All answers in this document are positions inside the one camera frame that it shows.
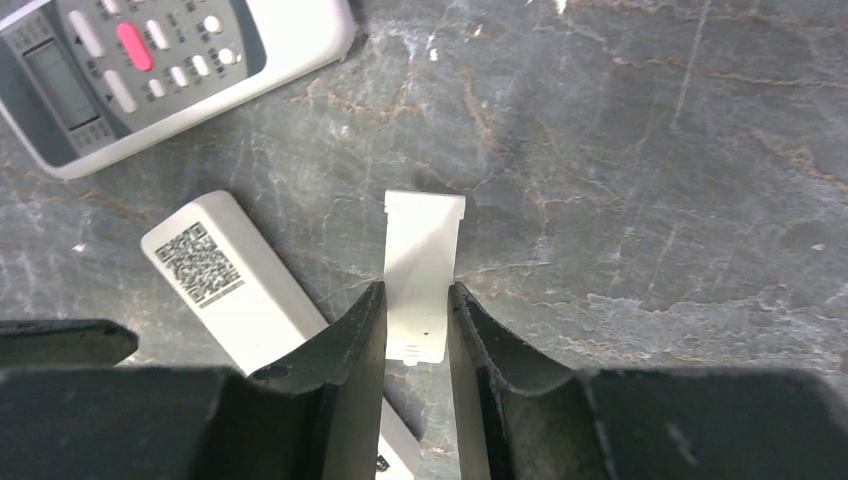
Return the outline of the long white remote control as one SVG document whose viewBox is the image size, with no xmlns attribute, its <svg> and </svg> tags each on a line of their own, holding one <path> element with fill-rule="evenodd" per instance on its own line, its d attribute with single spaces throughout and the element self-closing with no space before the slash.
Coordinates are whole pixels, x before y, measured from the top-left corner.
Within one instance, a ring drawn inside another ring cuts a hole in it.
<svg viewBox="0 0 848 480">
<path fill-rule="evenodd" d="M 223 190 L 180 208 L 140 246 L 237 368 L 213 408 L 197 478 L 413 477 L 419 444 L 383 395 L 382 283 L 327 321 Z"/>
</svg>

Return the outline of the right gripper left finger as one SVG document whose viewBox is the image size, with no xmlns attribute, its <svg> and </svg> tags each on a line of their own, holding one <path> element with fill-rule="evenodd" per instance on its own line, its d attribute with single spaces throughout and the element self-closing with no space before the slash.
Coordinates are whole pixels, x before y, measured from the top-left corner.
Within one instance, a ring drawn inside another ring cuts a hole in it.
<svg viewBox="0 0 848 480">
<path fill-rule="evenodd" d="M 386 289 L 250 375 L 127 367 L 138 336 L 97 320 L 1 325 L 5 479 L 371 479 Z"/>
</svg>

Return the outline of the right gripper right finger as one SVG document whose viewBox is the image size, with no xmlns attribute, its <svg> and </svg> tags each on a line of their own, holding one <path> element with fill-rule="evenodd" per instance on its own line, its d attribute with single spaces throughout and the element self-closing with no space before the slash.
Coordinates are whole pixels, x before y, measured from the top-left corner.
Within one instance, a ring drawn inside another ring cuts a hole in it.
<svg viewBox="0 0 848 480">
<path fill-rule="evenodd" d="M 572 369 L 461 283 L 448 350 L 465 479 L 843 479 L 847 405 L 796 369 Z"/>
</svg>

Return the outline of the white battery cover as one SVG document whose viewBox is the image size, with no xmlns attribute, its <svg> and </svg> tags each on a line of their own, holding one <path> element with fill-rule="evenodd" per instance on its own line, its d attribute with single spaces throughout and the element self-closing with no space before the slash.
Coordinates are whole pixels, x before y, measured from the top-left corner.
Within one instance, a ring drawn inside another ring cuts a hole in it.
<svg viewBox="0 0 848 480">
<path fill-rule="evenodd" d="M 388 190 L 383 279 L 387 290 L 386 358 L 407 366 L 444 360 L 448 289 L 465 198 Z"/>
</svg>

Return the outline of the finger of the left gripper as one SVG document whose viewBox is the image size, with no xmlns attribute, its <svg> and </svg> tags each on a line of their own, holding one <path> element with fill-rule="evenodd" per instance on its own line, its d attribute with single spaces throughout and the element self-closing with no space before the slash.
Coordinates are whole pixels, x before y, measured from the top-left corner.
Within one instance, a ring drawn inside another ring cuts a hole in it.
<svg viewBox="0 0 848 480">
<path fill-rule="evenodd" d="M 4 320 L 1 366 L 115 366 L 139 347 L 136 333 L 105 319 Z"/>
</svg>

